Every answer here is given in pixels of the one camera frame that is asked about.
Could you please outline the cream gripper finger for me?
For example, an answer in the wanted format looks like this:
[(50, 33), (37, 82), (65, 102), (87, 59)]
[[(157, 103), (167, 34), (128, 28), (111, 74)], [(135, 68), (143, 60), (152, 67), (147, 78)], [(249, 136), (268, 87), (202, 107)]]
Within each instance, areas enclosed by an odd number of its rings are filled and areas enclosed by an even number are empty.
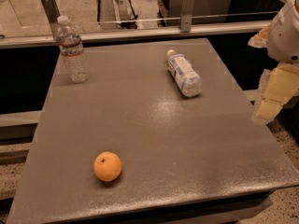
[(248, 45), (256, 49), (267, 48), (269, 28), (270, 25), (267, 25), (259, 33), (252, 36), (248, 42)]
[(298, 91), (298, 63), (279, 63), (273, 70), (264, 69), (251, 120), (258, 125), (268, 124)]

